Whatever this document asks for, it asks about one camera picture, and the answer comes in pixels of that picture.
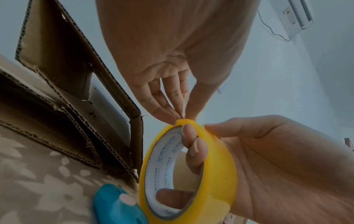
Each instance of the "blue object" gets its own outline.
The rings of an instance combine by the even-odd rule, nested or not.
[[[148,224],[135,200],[121,188],[106,184],[100,187],[93,200],[99,224]]]

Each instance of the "cardboard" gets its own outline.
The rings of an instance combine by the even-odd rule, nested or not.
[[[2,72],[10,81],[2,83],[6,88],[0,92],[4,105],[0,117],[8,116],[1,124],[29,137],[35,133],[36,141],[94,167],[125,169],[138,181],[143,157],[141,112],[58,1],[29,1],[15,58],[45,80],[64,103],[58,105],[28,91]],[[130,119],[129,146],[89,101],[93,74]],[[26,103],[11,104],[5,99],[8,95]]]

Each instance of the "ceiling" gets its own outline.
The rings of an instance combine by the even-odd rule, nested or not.
[[[308,0],[314,23],[300,33],[342,127],[354,127],[354,1]]]

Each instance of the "tape roll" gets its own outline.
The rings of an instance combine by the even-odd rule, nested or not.
[[[156,192],[173,188],[173,169],[183,149],[182,126],[191,124],[208,145],[201,179],[193,199],[182,210],[156,201]],[[236,167],[229,150],[214,135],[191,120],[167,126],[152,142],[140,173],[140,207],[149,224],[216,224],[230,211],[236,195]]]

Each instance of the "electrical cable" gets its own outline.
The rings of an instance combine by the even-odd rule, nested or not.
[[[271,32],[271,35],[272,35],[272,36],[274,36],[274,37],[276,37],[276,38],[277,38],[277,36],[278,36],[278,37],[281,37],[281,38],[282,38],[281,40],[282,40],[282,41],[285,41],[285,42],[291,41],[291,38],[286,39],[286,38],[283,37],[282,35],[274,33],[273,29],[263,21],[263,19],[262,19],[262,17],[261,17],[261,13],[259,12],[259,10],[258,10],[258,16],[259,16],[259,19],[261,20],[261,22],[263,23],[263,25],[265,25],[266,27],[268,27],[268,28],[270,29],[270,32]]]

